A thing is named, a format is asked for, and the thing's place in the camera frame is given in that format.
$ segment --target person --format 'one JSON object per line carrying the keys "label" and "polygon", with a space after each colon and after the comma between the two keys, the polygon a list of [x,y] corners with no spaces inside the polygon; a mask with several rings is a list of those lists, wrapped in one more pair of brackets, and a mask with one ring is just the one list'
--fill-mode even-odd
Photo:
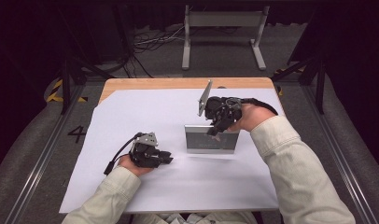
{"label": "person", "polygon": [[[339,198],[317,155],[300,138],[285,116],[255,105],[242,105],[242,118],[229,131],[246,130],[268,165],[284,222],[355,223]],[[63,223],[116,223],[140,186],[138,176],[150,168],[135,166],[128,157]],[[257,223],[251,213],[191,214],[187,222],[179,214],[134,216],[133,223]]]}

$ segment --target white paper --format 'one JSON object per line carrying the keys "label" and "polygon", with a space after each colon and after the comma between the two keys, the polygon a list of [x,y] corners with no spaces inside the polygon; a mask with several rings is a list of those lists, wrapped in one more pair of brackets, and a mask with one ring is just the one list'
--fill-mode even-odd
{"label": "white paper", "polygon": [[[203,91],[127,90],[106,98],[93,112],[60,213],[71,212],[92,196],[108,162],[138,132],[154,132],[157,149],[170,151],[174,159],[141,176],[142,185],[125,212],[277,208],[269,169],[246,131],[240,132],[234,154],[187,153],[184,125],[211,122],[197,115]],[[284,115],[274,89],[212,89],[210,96],[256,98]]]}

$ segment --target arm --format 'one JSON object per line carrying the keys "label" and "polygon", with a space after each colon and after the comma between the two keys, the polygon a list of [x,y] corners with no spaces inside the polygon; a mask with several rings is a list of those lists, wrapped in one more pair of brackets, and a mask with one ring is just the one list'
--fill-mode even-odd
{"label": "arm", "polygon": [[232,130],[250,132],[270,169],[285,223],[355,223],[320,160],[286,117],[253,105],[242,110],[244,120]]}
{"label": "arm", "polygon": [[117,223],[140,187],[138,176],[151,170],[136,167],[129,156],[122,157],[119,166],[103,180],[94,195],[80,208],[67,214],[63,223]]}

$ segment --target human hand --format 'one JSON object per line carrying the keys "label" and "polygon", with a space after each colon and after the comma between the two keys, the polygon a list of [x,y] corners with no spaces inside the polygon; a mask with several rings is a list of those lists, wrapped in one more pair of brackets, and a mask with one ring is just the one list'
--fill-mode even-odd
{"label": "human hand", "polygon": [[235,132],[241,129],[251,132],[255,127],[259,126],[263,121],[276,116],[272,111],[267,108],[243,104],[242,105],[242,117],[233,123],[228,131]]}
{"label": "human hand", "polygon": [[132,161],[129,155],[122,156],[119,159],[118,165],[125,167],[130,172],[132,172],[134,175],[140,176],[145,175],[146,173],[151,172],[154,170],[153,168],[145,168],[145,167],[138,167],[136,166]]}

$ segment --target black strap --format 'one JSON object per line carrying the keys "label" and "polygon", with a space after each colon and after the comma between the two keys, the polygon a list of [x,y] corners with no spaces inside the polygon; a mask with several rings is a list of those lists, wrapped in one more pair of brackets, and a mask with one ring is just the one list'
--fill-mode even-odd
{"label": "black strap", "polygon": [[254,99],[254,98],[245,98],[245,99],[242,99],[241,103],[242,104],[252,104],[252,105],[256,105],[256,106],[261,106],[261,107],[264,107],[264,108],[267,108],[267,109],[271,110],[272,113],[278,115],[277,111],[271,105],[268,105],[268,104],[266,104],[266,103],[264,103],[262,101]]}

